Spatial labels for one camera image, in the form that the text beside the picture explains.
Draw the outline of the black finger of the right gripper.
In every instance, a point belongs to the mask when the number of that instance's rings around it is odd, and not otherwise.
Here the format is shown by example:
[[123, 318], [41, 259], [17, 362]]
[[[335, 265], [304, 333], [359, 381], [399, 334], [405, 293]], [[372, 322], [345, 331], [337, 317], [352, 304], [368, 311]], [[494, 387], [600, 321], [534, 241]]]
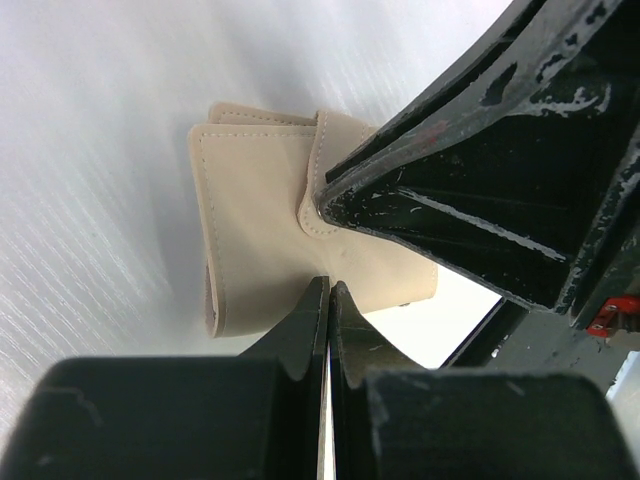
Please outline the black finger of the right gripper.
[[325, 174], [328, 184], [351, 168], [389, 147], [403, 134], [451, 102], [474, 83], [519, 36], [544, 5], [544, 0], [510, 3], [489, 29], [450, 67], [369, 140]]
[[321, 190], [329, 223], [587, 326], [639, 290], [639, 5], [544, 1], [451, 102]]

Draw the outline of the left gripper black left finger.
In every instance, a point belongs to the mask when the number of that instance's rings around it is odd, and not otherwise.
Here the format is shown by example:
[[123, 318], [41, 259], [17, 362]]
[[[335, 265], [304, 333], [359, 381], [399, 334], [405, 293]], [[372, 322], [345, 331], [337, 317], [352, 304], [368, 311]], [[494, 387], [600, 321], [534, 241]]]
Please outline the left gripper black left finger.
[[9, 439], [13, 479], [313, 479], [330, 285], [236, 356], [51, 367]]

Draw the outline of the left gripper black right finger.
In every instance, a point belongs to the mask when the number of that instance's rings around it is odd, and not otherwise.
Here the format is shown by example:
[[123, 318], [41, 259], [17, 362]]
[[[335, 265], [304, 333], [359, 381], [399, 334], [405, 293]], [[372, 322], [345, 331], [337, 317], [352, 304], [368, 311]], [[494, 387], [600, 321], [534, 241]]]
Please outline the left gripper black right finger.
[[436, 370], [331, 294], [340, 479], [621, 479], [625, 441], [603, 392], [575, 373], [493, 371], [489, 350], [529, 315], [502, 300]]

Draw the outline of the beige card holder wallet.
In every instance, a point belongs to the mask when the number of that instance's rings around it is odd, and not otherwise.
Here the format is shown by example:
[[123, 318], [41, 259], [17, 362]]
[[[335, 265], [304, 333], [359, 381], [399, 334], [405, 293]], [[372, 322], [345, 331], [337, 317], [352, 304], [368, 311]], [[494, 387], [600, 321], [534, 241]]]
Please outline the beige card holder wallet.
[[306, 118], [233, 103], [214, 105], [191, 129], [210, 335], [271, 329], [317, 276], [346, 283], [364, 313], [435, 295], [433, 261], [317, 211], [325, 174], [373, 132], [332, 111]]

